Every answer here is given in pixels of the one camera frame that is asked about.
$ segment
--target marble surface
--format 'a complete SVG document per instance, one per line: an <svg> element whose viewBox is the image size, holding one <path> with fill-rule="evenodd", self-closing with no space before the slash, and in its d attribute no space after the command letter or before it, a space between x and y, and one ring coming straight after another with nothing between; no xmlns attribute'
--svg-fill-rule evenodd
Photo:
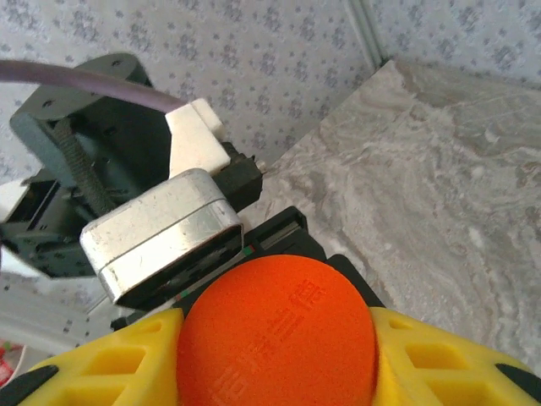
<svg viewBox="0 0 541 406"><path fill-rule="evenodd" d="M389 62L266 175L386 305L541 374L541 93Z"/></svg>

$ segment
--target black plastic part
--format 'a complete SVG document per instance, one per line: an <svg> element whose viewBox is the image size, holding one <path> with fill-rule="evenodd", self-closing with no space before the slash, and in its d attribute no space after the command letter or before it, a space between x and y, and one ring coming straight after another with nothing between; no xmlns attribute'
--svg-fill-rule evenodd
<svg viewBox="0 0 541 406"><path fill-rule="evenodd" d="M0 389L0 406L17 406L58 373L56 365L47 365L18 376Z"/></svg>
<svg viewBox="0 0 541 406"><path fill-rule="evenodd" d="M231 157L231 163L213 179L235 211L241 211L260 199L263 174L252 158L239 153L230 142L221 144Z"/></svg>
<svg viewBox="0 0 541 406"><path fill-rule="evenodd" d="M327 265L332 266L339 271L349 282L358 290L363 296L364 302L369 307L385 307L377 294L374 293L372 288L366 283L364 278L358 273L357 268L351 263L351 261L344 255L333 255L326 262Z"/></svg>
<svg viewBox="0 0 541 406"><path fill-rule="evenodd" d="M123 317L118 317L117 319L111 321L111 329L114 332L117 332L121 328L125 328L130 324L134 324L137 320L146 315L146 311L136 310L131 315L125 315Z"/></svg>
<svg viewBox="0 0 541 406"><path fill-rule="evenodd" d="M91 59L76 69L152 87L143 65L127 53ZM123 201L169 177L171 133L163 113L73 88L43 85L11 117L10 124L64 188L78 186L53 131L64 118L72 119L75 137L104 187L127 191Z"/></svg>
<svg viewBox="0 0 541 406"><path fill-rule="evenodd" d="M541 378L527 370L521 370L508 364L496 364L496 368L525 393L541 403Z"/></svg>
<svg viewBox="0 0 541 406"><path fill-rule="evenodd" d="M95 276L79 244L87 221L66 199L69 191L47 171L30 179L29 190L0 223L3 243L49 277Z"/></svg>
<svg viewBox="0 0 541 406"><path fill-rule="evenodd" d="M267 246L265 243L269 240L272 241L271 246ZM327 260L323 247L308 233L306 217L296 207L287 208L248 233L246 235L246 245L251 246L254 253L239 261L235 266L268 255L305 256L324 262L339 271L359 291L368 306L384 307L348 258L343 255L333 255ZM209 281L188 296L180 299L173 307L182 308L184 314L187 315L197 298L216 279Z"/></svg>

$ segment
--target white connector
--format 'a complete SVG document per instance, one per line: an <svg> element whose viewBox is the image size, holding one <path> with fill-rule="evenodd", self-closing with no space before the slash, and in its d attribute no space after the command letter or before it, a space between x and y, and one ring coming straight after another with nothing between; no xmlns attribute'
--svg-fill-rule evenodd
<svg viewBox="0 0 541 406"><path fill-rule="evenodd" d="M166 114L171 130L169 178L198 167L214 175L231 158L221 146L225 128L205 99L198 99Z"/></svg>

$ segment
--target gray cable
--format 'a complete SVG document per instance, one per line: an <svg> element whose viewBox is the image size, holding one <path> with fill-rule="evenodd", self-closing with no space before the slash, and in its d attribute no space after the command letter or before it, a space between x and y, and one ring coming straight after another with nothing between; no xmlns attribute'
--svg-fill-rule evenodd
<svg viewBox="0 0 541 406"><path fill-rule="evenodd" d="M0 59L0 82L26 82L41 85L73 87L89 93L132 102L160 112L171 112L185 101L148 86L47 63Z"/></svg>
<svg viewBox="0 0 541 406"><path fill-rule="evenodd" d="M98 217L107 214L116 206L97 177L92 162L74 136L69 118L60 120L54 128L58 149L64 155L77 187L88 206Z"/></svg>

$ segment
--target orange foam ball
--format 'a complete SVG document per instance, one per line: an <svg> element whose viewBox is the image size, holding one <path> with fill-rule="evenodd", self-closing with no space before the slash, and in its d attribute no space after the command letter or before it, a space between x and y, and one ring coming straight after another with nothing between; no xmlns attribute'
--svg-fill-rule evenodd
<svg viewBox="0 0 541 406"><path fill-rule="evenodd" d="M210 285L178 339L183 406L369 406L377 346L367 305L322 262L259 258Z"/></svg>

